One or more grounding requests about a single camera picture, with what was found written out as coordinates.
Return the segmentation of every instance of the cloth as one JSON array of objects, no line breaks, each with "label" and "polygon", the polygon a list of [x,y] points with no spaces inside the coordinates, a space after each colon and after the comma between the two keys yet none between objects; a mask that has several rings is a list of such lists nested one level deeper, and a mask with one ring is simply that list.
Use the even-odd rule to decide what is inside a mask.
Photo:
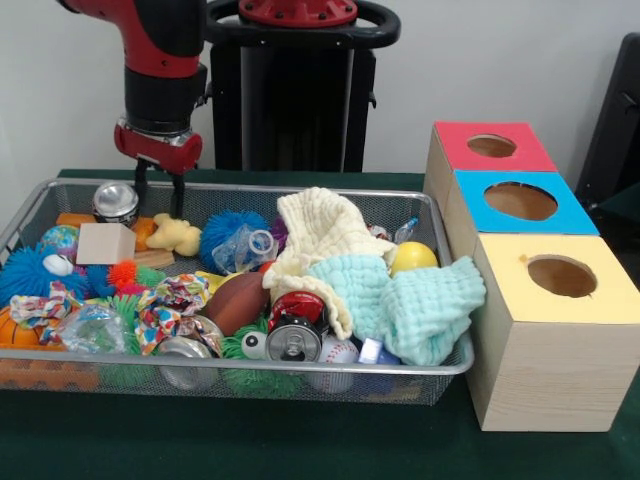
[{"label": "cloth", "polygon": [[175,336],[182,316],[202,310],[210,298],[209,282],[190,274],[165,278],[155,289],[145,290],[138,301],[135,328],[142,355],[150,355],[165,338]]},{"label": "cloth", "polygon": [[51,282],[48,297],[11,297],[11,318],[24,328],[49,325],[49,319],[62,319],[71,309],[69,293],[62,282]]},{"label": "cloth", "polygon": [[381,257],[390,265],[396,246],[373,237],[358,207],[325,188],[280,197],[278,212],[289,231],[287,246],[265,273],[262,286],[270,290],[273,302],[297,290],[318,295],[329,307],[329,324],[338,339],[348,339],[353,325],[344,301],[306,271],[329,257],[356,253]]},{"label": "cloth", "polygon": [[329,287],[323,300],[329,313],[338,315],[338,323],[353,322],[353,333],[361,340],[382,340],[380,296],[390,280],[382,257],[340,255],[316,263],[307,273]]},{"label": "cloth", "polygon": [[356,337],[383,341],[408,365],[441,364],[486,293],[469,257],[449,267],[398,272],[393,279],[379,257],[368,255],[333,257],[308,273],[344,301]]}]

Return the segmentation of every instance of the basketball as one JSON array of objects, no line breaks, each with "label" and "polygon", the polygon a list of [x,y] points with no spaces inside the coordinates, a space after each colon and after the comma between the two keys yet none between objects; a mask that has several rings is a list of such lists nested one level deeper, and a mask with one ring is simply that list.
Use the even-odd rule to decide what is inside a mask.
[{"label": "basketball", "polygon": [[0,310],[0,345],[40,345],[42,327],[22,328],[11,318],[10,307]]}]

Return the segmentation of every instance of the orange spiky ball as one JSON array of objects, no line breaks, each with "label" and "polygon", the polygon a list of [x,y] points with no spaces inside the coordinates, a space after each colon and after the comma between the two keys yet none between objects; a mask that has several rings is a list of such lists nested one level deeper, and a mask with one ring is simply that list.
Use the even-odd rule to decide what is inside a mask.
[{"label": "orange spiky ball", "polygon": [[116,289],[120,290],[123,287],[136,283],[137,270],[138,266],[133,260],[125,260],[113,265],[109,269],[107,281],[110,285],[113,285]]}]

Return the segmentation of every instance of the blue toy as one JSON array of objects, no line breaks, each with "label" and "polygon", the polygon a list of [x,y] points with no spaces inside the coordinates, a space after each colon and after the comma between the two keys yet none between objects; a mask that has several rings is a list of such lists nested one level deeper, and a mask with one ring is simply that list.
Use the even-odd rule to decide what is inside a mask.
[{"label": "blue toy", "polygon": [[268,230],[267,221],[256,212],[224,212],[213,215],[202,230],[200,236],[200,259],[212,273],[222,273],[216,268],[211,252],[226,242],[243,225],[256,230]]},{"label": "blue toy", "polygon": [[87,280],[89,281],[89,298],[107,298],[116,294],[116,287],[109,285],[107,275],[109,270],[106,265],[90,265],[87,268]]},{"label": "blue toy", "polygon": [[56,255],[56,248],[40,243],[35,249],[24,247],[11,254],[0,272],[0,307],[7,306],[14,295],[48,297],[50,284],[55,280],[62,282],[79,300],[85,298],[89,289],[87,278],[77,272],[64,276],[49,272],[43,265],[49,255]]}]

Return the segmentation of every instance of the yellow ball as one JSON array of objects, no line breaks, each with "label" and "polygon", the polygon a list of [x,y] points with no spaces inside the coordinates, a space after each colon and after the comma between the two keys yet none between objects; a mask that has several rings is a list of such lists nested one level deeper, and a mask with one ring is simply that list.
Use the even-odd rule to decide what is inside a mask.
[{"label": "yellow ball", "polygon": [[419,242],[404,242],[398,245],[396,259],[391,265],[391,276],[415,268],[437,266],[438,259],[429,247]]}]

